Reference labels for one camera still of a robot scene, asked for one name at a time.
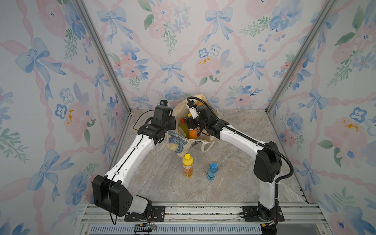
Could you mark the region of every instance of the canvas bag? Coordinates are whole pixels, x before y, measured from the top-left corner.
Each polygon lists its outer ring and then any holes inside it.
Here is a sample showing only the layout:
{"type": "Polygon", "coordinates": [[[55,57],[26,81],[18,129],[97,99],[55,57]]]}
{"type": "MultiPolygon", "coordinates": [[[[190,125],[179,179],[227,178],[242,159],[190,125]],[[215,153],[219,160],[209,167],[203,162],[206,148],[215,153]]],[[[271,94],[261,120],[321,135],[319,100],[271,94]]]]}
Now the canvas bag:
{"type": "MultiPolygon", "coordinates": [[[[207,104],[209,104],[208,100],[206,99],[204,94],[199,94],[194,97],[200,98],[203,101],[205,101],[207,104]]],[[[207,136],[201,133],[199,136],[199,139],[187,139],[185,138],[185,134],[183,130],[179,127],[180,119],[188,117],[188,114],[190,113],[188,108],[186,107],[188,101],[185,99],[180,104],[178,104],[172,112],[172,115],[175,116],[176,119],[176,129],[175,130],[169,130],[167,131],[168,136],[168,143],[166,146],[171,149],[174,153],[176,153],[179,157],[183,158],[185,154],[188,152],[188,150],[193,147],[196,144],[201,143],[201,151],[207,152],[211,147],[213,146],[215,140],[214,136],[207,136]]]]}

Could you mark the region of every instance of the bottle label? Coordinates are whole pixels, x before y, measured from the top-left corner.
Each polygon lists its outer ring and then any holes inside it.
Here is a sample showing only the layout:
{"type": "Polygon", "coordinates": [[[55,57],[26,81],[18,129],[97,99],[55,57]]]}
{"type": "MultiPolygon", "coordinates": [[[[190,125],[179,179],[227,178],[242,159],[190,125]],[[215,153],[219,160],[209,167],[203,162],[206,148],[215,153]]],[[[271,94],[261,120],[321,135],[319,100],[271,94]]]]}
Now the bottle label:
{"type": "Polygon", "coordinates": [[[190,166],[185,166],[183,164],[183,168],[184,168],[184,176],[188,178],[191,177],[193,174],[193,164],[190,166]]]}
{"type": "Polygon", "coordinates": [[[189,137],[190,139],[197,139],[197,130],[189,130],[189,137]]]}

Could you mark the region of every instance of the metal mounting plate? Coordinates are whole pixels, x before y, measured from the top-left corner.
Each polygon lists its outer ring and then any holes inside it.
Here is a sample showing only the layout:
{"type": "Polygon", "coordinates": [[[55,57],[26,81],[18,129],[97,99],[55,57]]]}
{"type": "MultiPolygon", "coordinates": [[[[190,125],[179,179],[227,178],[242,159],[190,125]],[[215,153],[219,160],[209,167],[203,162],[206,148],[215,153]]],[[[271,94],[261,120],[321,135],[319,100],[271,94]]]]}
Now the metal mounting plate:
{"type": "MultiPolygon", "coordinates": [[[[163,222],[164,215],[165,215],[165,206],[152,206],[151,214],[153,217],[151,218],[152,222],[163,222]]],[[[126,222],[140,222],[141,220],[135,216],[133,213],[125,214],[124,221],[126,222]]]]}
{"type": "MultiPolygon", "coordinates": [[[[243,209],[244,213],[246,213],[246,214],[252,214],[255,211],[257,211],[257,207],[258,206],[242,206],[242,209],[243,209]]],[[[279,208],[278,220],[281,221],[281,222],[284,222],[285,221],[285,217],[283,216],[282,209],[281,209],[280,206],[278,208],[279,208]]],[[[245,218],[245,221],[246,222],[263,222],[263,220],[260,219],[259,217],[245,218]]]]}

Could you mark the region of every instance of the blue bow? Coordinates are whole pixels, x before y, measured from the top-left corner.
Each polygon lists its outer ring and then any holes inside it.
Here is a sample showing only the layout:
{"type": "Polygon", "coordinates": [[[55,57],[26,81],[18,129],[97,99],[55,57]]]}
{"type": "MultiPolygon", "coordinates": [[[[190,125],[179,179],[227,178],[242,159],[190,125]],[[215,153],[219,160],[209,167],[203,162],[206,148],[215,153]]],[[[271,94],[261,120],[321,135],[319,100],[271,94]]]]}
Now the blue bow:
{"type": "Polygon", "coordinates": [[[152,108],[152,106],[150,104],[145,102],[145,101],[149,101],[149,96],[142,96],[142,97],[132,96],[131,99],[134,102],[138,101],[138,107],[136,107],[136,109],[139,109],[140,107],[142,107],[142,104],[145,104],[149,109],[152,108]]]}
{"type": "Polygon", "coordinates": [[[309,179],[312,180],[312,184],[314,185],[318,185],[321,181],[320,181],[320,178],[315,173],[313,173],[313,170],[311,169],[311,165],[309,164],[307,159],[303,161],[303,166],[304,168],[306,168],[306,170],[299,171],[299,169],[295,167],[295,171],[299,172],[302,176],[306,176],[309,173],[310,177],[307,176],[304,188],[306,191],[307,190],[311,191],[311,185],[309,184],[309,179]]]}
{"type": "MultiPolygon", "coordinates": [[[[320,12],[316,12],[315,14],[313,14],[312,19],[311,19],[311,23],[314,24],[316,22],[319,13],[320,12]]],[[[337,13],[329,16],[328,19],[325,22],[325,25],[326,25],[327,29],[331,29],[332,26],[334,25],[334,23],[337,21],[337,19],[338,19],[338,14],[337,13]]],[[[322,42],[326,42],[325,34],[324,34],[324,27],[321,29],[320,35],[318,37],[317,49],[320,48],[320,45],[321,45],[322,42]]]]}
{"type": "Polygon", "coordinates": [[[214,109],[219,109],[219,107],[217,105],[214,105],[214,104],[218,104],[218,102],[219,102],[218,97],[215,97],[214,99],[209,99],[208,102],[213,106],[214,109]]]}
{"type": "Polygon", "coordinates": [[[202,41],[205,40],[205,42],[208,42],[208,39],[210,38],[210,36],[212,34],[215,34],[217,32],[217,30],[218,30],[218,19],[221,19],[219,21],[219,25],[221,26],[221,30],[222,30],[222,33],[223,33],[224,37],[228,40],[229,39],[228,34],[232,33],[232,30],[230,30],[229,28],[227,28],[224,25],[223,20],[225,20],[227,22],[230,22],[230,20],[232,18],[233,12],[234,12],[234,10],[232,8],[226,8],[223,11],[215,11],[215,10],[208,10],[208,11],[206,11],[205,12],[205,19],[206,19],[206,21],[210,22],[210,21],[214,20],[214,24],[213,24],[212,32],[209,33],[208,35],[206,35],[202,39],[202,41]]]}
{"type": "Polygon", "coordinates": [[[102,21],[103,23],[110,21],[111,29],[112,29],[112,34],[110,34],[107,38],[106,41],[110,41],[112,43],[112,37],[117,33],[117,27],[116,25],[120,28],[120,30],[130,39],[133,40],[132,36],[130,35],[133,33],[132,30],[127,29],[124,27],[118,20],[122,22],[127,21],[127,17],[125,16],[125,11],[123,8],[116,8],[114,11],[98,11],[97,15],[99,17],[99,20],[102,21]]]}
{"type": "Polygon", "coordinates": [[[184,76],[176,72],[176,70],[177,71],[182,70],[182,63],[176,62],[175,64],[161,64],[161,70],[162,71],[168,70],[168,77],[166,79],[163,79],[162,83],[166,84],[167,80],[172,78],[172,72],[174,72],[177,79],[183,82],[182,78],[184,76]]]}
{"type": "Polygon", "coordinates": [[[318,105],[320,109],[323,109],[328,105],[329,101],[327,98],[321,97],[315,88],[311,89],[311,91],[309,92],[309,96],[311,96],[313,99],[308,104],[305,105],[305,104],[300,103],[298,105],[299,105],[299,108],[302,108],[302,107],[310,108],[313,105],[312,112],[311,112],[311,122],[312,122],[313,118],[317,119],[316,106],[318,105]]]}
{"type": "Polygon", "coordinates": [[[51,62],[48,62],[48,61],[41,59],[43,57],[48,57],[48,56],[50,56],[50,52],[48,51],[44,42],[42,42],[42,40],[40,38],[34,38],[33,48],[30,49],[29,53],[25,53],[25,52],[21,53],[16,59],[17,65],[23,71],[25,71],[27,73],[31,73],[33,71],[34,63],[35,63],[39,72],[41,72],[42,76],[44,77],[44,79],[47,82],[47,85],[44,89],[44,96],[45,96],[46,100],[48,100],[48,97],[53,98],[50,86],[48,85],[48,83],[51,80],[50,73],[48,73],[47,69],[43,65],[41,65],[37,60],[39,60],[42,64],[49,67],[53,71],[55,71],[59,74],[62,74],[62,75],[66,75],[65,72],[60,70],[61,63],[51,63],[51,62]]]}
{"type": "Polygon", "coordinates": [[[103,73],[103,70],[101,67],[98,67],[98,73],[97,75],[93,78],[93,84],[95,87],[98,87],[98,85],[100,86],[100,89],[102,89],[102,102],[105,100],[105,96],[103,94],[103,92],[105,91],[104,87],[103,87],[103,84],[105,84],[106,86],[110,86],[110,84],[108,83],[108,79],[107,80],[104,80],[103,77],[104,77],[104,73],[103,73]]]}
{"type": "Polygon", "coordinates": [[[277,116],[277,109],[279,109],[280,107],[281,107],[281,102],[278,101],[273,108],[273,117],[277,116]]]}
{"type": "Polygon", "coordinates": [[[265,68],[268,61],[263,59],[259,62],[247,61],[244,63],[244,68],[250,68],[248,74],[244,77],[239,78],[239,81],[243,81],[246,77],[251,76],[253,70],[255,70],[256,77],[260,80],[260,76],[264,75],[262,72],[258,71],[258,68],[265,68]]]}
{"type": "Polygon", "coordinates": [[[102,149],[101,149],[102,154],[105,154],[106,151],[108,152],[108,160],[109,160],[109,162],[110,162],[110,159],[111,159],[111,149],[110,149],[110,146],[116,144],[115,143],[115,138],[112,141],[110,141],[110,140],[111,140],[111,136],[107,132],[105,144],[102,146],[102,149]]]}
{"type": "Polygon", "coordinates": [[[44,164],[41,166],[39,172],[35,173],[35,175],[31,177],[29,184],[27,185],[27,189],[32,191],[38,190],[43,184],[44,177],[46,177],[46,179],[48,179],[55,185],[52,191],[52,201],[54,202],[56,196],[60,196],[58,188],[56,187],[59,178],[55,173],[47,173],[47,171],[63,170],[74,165],[74,163],[69,163],[70,157],[68,157],[59,165],[52,166],[57,160],[59,160],[59,158],[60,156],[55,150],[49,150],[44,157],[44,164]]]}

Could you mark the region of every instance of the black cable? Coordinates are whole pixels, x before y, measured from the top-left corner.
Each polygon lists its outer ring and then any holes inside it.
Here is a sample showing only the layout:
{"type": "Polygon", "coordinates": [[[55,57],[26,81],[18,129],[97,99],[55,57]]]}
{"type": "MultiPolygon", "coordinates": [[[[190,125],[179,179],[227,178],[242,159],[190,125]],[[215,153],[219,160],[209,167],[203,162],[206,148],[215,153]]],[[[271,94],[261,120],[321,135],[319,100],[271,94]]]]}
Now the black cable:
{"type": "Polygon", "coordinates": [[[151,109],[151,110],[148,110],[148,111],[144,112],[143,114],[141,114],[141,116],[138,117],[136,123],[133,125],[133,129],[135,129],[136,131],[138,131],[138,129],[135,128],[135,126],[136,126],[138,120],[140,120],[140,118],[142,117],[142,115],[146,114],[147,112],[154,111],[154,110],[155,110],[155,109],[151,109]]]}
{"type": "Polygon", "coordinates": [[[111,214],[111,206],[110,206],[110,189],[111,189],[111,183],[112,181],[114,180],[115,178],[115,174],[114,176],[112,177],[111,181],[110,181],[110,185],[108,186],[108,211],[110,212],[110,217],[111,217],[111,221],[114,225],[116,225],[116,221],[117,221],[117,216],[115,217],[115,222],[112,218],[112,214],[111,214]]]}
{"type": "Polygon", "coordinates": [[[274,219],[274,220],[275,220],[275,222],[274,222],[275,224],[274,224],[274,225],[271,225],[270,228],[275,227],[275,226],[278,224],[278,214],[279,214],[279,208],[278,208],[278,182],[279,182],[281,179],[289,178],[289,177],[291,177],[291,176],[294,174],[294,167],[293,167],[292,163],[288,160],[288,158],[287,158],[285,155],[281,154],[279,151],[277,151],[277,150],[275,150],[275,149],[269,147],[268,145],[265,145],[265,144],[259,143],[259,141],[255,140],[255,139],[252,139],[251,137],[247,136],[246,134],[244,134],[244,133],[242,133],[242,132],[240,132],[240,131],[237,131],[236,129],[231,128],[231,127],[227,126],[226,124],[224,124],[224,123],[219,119],[219,117],[215,114],[215,112],[213,111],[213,109],[212,109],[212,108],[211,108],[211,107],[210,107],[205,101],[203,101],[202,99],[197,98],[197,97],[194,97],[194,96],[189,96],[189,97],[187,98],[187,101],[188,101],[188,103],[190,103],[191,106],[193,106],[193,107],[197,107],[197,105],[196,105],[194,102],[192,103],[192,102],[190,101],[190,99],[197,100],[197,101],[203,103],[206,107],[208,107],[209,110],[212,112],[212,114],[215,116],[216,120],[217,120],[220,124],[222,124],[224,127],[226,127],[227,129],[233,131],[235,134],[238,134],[238,135],[240,135],[240,136],[246,138],[247,140],[252,141],[253,143],[255,143],[255,144],[257,144],[257,145],[259,145],[259,146],[261,146],[261,147],[263,147],[263,148],[265,148],[265,149],[267,149],[267,150],[269,150],[269,151],[272,151],[272,152],[278,154],[283,160],[285,160],[285,162],[286,162],[287,165],[289,166],[289,168],[290,168],[290,172],[289,172],[287,175],[284,175],[284,176],[280,176],[280,177],[278,177],[278,178],[276,179],[276,181],[275,181],[276,186],[275,186],[274,200],[275,200],[275,204],[276,204],[276,217],[275,217],[275,219],[274,219]]]}

